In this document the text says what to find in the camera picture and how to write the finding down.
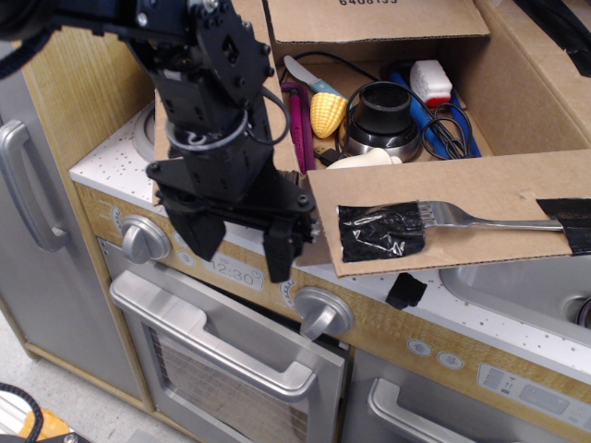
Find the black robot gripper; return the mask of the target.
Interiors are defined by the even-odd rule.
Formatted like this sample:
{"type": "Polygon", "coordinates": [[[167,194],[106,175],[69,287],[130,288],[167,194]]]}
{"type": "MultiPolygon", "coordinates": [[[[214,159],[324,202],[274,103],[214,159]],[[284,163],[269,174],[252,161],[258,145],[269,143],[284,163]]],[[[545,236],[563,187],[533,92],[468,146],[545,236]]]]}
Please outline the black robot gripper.
{"type": "Polygon", "coordinates": [[[231,222],[265,231],[263,247],[272,282],[290,278],[303,243],[315,240],[313,197],[278,171],[273,149],[246,136],[219,148],[157,161],[147,174],[175,230],[192,252],[211,260],[231,222]]]}

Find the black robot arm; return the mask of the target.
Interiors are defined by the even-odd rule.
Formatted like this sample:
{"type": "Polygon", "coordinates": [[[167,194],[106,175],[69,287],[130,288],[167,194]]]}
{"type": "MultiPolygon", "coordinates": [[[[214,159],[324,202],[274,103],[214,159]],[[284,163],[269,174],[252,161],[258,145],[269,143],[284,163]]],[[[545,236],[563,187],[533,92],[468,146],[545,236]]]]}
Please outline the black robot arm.
{"type": "Polygon", "coordinates": [[[262,231],[271,280],[288,280],[315,238],[314,198],[273,163],[278,138],[265,104],[274,70],[269,45],[229,1],[5,1],[1,37],[8,77],[63,27],[113,33],[152,79],[174,157],[147,174],[189,248],[211,259],[227,223],[262,231]]]}

